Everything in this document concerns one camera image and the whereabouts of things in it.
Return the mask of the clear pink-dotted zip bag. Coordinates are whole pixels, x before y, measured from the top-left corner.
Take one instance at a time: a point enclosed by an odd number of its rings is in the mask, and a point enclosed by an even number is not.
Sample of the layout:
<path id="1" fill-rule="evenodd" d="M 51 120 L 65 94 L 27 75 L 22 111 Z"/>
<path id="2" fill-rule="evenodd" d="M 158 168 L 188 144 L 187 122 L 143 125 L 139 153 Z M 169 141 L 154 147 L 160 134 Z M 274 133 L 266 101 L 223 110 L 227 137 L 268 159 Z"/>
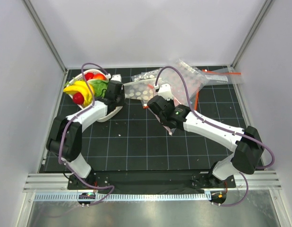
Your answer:
<path id="1" fill-rule="evenodd" d="M 175 130 L 179 126 L 179 124 L 176 122 L 176 120 L 173 119 L 174 111 L 175 111 L 175 108 L 174 108 L 173 112 L 169 115 L 168 121 L 166 123 L 161 123 L 159 118 L 150 110 L 150 112 L 156 117 L 156 119 L 159 121 L 159 123 L 167 130 L 168 134 L 171 136 L 174 134 Z"/>

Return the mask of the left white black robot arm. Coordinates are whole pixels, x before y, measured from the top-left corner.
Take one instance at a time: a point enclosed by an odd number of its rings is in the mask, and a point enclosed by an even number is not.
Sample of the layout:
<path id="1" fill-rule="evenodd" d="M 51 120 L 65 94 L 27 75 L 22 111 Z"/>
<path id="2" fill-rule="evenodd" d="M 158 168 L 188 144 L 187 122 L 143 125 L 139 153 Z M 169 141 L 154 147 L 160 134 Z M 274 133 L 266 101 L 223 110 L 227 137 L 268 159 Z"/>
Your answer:
<path id="1" fill-rule="evenodd" d="M 105 122 L 115 116 L 125 105 L 125 89 L 122 82 L 111 80 L 103 97 L 86 108 L 67 117 L 54 118 L 46 148 L 58 157 L 79 178 L 84 189 L 94 186 L 94 170 L 85 161 L 82 150 L 82 133 L 94 122 Z"/>

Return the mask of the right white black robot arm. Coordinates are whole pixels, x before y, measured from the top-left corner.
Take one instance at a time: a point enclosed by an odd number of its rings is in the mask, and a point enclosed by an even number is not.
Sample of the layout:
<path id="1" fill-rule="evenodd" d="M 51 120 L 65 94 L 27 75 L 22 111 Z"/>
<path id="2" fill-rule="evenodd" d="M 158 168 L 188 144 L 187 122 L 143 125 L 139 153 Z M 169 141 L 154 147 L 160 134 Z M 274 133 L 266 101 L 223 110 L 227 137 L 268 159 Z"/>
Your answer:
<path id="1" fill-rule="evenodd" d="M 163 126 L 204 136 L 232 152 L 215 162 L 208 174 L 196 179 L 197 186 L 221 187 L 228 177 L 239 172 L 254 174 L 264 151 L 256 128 L 237 128 L 202 117 L 188 106 L 175 106 L 173 101 L 162 96 L 154 96 L 147 105 Z"/>

